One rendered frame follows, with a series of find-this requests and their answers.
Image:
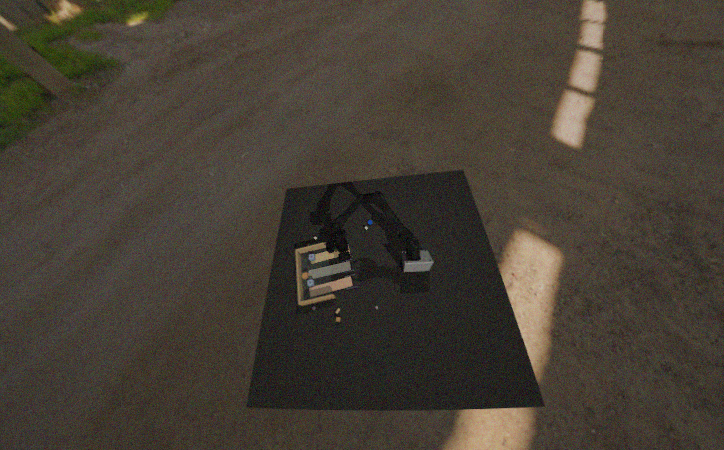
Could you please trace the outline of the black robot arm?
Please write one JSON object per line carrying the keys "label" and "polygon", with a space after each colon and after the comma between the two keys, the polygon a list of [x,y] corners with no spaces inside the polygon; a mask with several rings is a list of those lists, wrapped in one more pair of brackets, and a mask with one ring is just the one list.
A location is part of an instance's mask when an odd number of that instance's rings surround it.
{"label": "black robot arm", "polygon": [[342,232],[340,230],[344,226],[347,219],[362,203],[373,203],[384,212],[387,218],[400,233],[398,234],[398,236],[399,239],[403,242],[403,245],[405,244],[407,246],[406,257],[408,258],[408,260],[421,260],[420,244],[418,239],[416,239],[414,237],[414,234],[401,223],[401,221],[387,204],[383,193],[380,191],[369,194],[359,194],[354,202],[345,210],[345,212],[338,216],[331,223],[331,228],[329,230],[319,230],[318,241],[326,242],[326,249],[328,253],[333,253],[335,249],[339,249],[335,245],[335,243],[341,244],[344,242],[347,236],[347,232]]}

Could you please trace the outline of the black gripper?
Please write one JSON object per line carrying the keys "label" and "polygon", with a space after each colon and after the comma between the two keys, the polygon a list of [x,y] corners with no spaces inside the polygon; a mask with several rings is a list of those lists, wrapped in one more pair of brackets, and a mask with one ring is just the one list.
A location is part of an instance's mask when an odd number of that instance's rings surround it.
{"label": "black gripper", "polygon": [[[341,229],[340,231],[345,232],[344,229]],[[343,243],[341,243],[341,244],[335,243],[335,245],[339,248],[339,249],[338,249],[338,252],[339,252],[339,254],[338,254],[339,260],[340,260],[340,261],[348,260],[348,259],[350,258],[350,253],[349,253],[349,251],[348,251],[349,248],[348,248],[348,246],[347,246],[347,239],[345,238],[345,240],[344,240]],[[346,251],[346,252],[345,252],[345,251]]]}

